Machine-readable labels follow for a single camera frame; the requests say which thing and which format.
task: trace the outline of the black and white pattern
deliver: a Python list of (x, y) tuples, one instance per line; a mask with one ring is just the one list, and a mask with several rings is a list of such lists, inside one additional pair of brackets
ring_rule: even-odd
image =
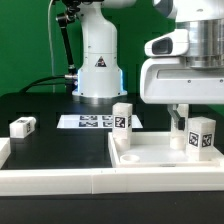
[(198, 147), (199, 135), (193, 132), (189, 133), (189, 144)]
[(203, 135), (202, 147), (209, 147), (212, 145), (212, 134)]
[(96, 115), (82, 115), (80, 116), (81, 121), (96, 121), (97, 116)]
[(131, 126), (131, 116), (128, 117), (128, 127), (130, 127), (130, 126)]
[(31, 124), (30, 122), (26, 125), (26, 132), (29, 133), (31, 131)]
[(102, 118), (104, 121), (113, 121), (113, 116), (111, 115), (103, 115)]
[(95, 121), (82, 121), (79, 122), (80, 128), (96, 128), (98, 127), (98, 122)]
[(115, 117), (114, 126), (115, 128), (125, 128), (125, 117)]
[(103, 127), (104, 128), (112, 128), (113, 127), (113, 122), (103, 122)]
[(27, 120), (18, 120), (16, 123), (24, 124), (24, 123), (26, 123), (26, 122), (27, 122)]

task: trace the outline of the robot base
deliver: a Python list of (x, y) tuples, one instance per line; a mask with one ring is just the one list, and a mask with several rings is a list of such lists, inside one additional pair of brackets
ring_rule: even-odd
[(73, 100), (82, 102), (82, 103), (89, 103), (89, 104), (111, 104), (116, 102), (125, 102), (127, 100), (127, 91), (121, 92), (118, 96), (115, 97), (85, 97), (80, 95), (80, 93), (73, 91)]

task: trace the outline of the white platform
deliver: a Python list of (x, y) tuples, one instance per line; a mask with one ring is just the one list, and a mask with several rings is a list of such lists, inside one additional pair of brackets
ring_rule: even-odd
[(224, 190), (224, 159), (218, 151), (213, 161), (192, 163), (181, 152), (165, 152), (169, 133), (133, 133), (130, 150), (139, 152), (138, 165), (144, 149), (154, 159), (146, 157), (140, 167), (130, 167), (119, 164), (111, 137), (112, 163), (119, 168), (2, 170), (0, 196)]
[(184, 151), (170, 148), (169, 132), (133, 132), (131, 147), (125, 151), (116, 149), (109, 133), (109, 151), (114, 168), (219, 166), (220, 161), (224, 161), (216, 148), (211, 161), (191, 161)]

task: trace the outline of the warning label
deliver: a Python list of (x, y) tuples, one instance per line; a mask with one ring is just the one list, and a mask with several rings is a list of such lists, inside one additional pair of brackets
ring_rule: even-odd
[(97, 61), (95, 66), (96, 67), (107, 67), (103, 57), (100, 57), (100, 59)]

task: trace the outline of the white tray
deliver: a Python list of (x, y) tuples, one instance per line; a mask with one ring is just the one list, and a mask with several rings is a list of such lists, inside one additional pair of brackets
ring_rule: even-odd
[(109, 151), (114, 168), (219, 166), (224, 156), (215, 148), (213, 160), (191, 161), (182, 150), (170, 148), (169, 132), (132, 133), (131, 147), (118, 151), (109, 133)]

